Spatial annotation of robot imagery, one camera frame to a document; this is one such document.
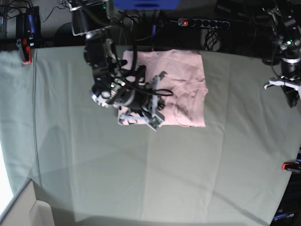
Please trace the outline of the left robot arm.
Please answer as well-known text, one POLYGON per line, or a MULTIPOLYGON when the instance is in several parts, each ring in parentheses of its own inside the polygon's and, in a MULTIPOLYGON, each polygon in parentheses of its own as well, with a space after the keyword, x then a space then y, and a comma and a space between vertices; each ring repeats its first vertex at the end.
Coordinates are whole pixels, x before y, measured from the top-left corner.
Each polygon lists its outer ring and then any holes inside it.
POLYGON ((265 83, 264 89, 281 87, 289 107, 293 108, 301 98, 301 32, 289 1, 276 0, 274 5, 268 10, 274 47, 270 61, 263 63, 270 65, 275 77, 265 83))

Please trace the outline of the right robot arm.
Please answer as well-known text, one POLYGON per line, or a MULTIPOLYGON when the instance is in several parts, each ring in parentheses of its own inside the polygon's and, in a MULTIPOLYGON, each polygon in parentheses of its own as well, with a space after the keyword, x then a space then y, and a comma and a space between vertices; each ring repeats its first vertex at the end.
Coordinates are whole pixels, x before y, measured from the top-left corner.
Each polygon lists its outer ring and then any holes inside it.
POLYGON ((85 62, 92 69, 91 98, 103 107, 121 111, 122 118, 151 116, 165 107, 164 98, 173 91, 163 88, 165 72, 148 78, 145 63, 138 63, 136 34, 126 19, 138 27, 139 17, 126 9, 115 9, 111 0, 70 0, 72 32, 85 38, 85 62), (112 30, 119 29, 130 42, 131 57, 119 57, 112 30))

